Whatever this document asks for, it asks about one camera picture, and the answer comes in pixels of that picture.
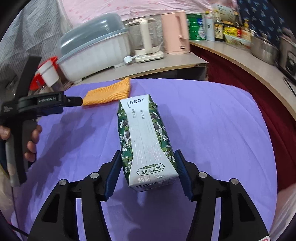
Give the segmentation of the person's left hand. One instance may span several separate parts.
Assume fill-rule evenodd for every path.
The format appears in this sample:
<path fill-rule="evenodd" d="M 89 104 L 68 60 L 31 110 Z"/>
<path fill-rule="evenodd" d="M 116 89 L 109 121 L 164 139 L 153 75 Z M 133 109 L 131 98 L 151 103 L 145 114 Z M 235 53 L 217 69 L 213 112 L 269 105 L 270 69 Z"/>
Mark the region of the person's left hand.
<path fill-rule="evenodd" d="M 7 140 L 10 137 L 11 129 L 5 126 L 0 126 L 1 140 Z M 42 127 L 37 125 L 32 132 L 31 140 L 27 143 L 28 151 L 25 152 L 24 157 L 29 162 L 34 162 L 37 155 L 37 143 L 39 142 L 39 135 L 42 132 Z"/>

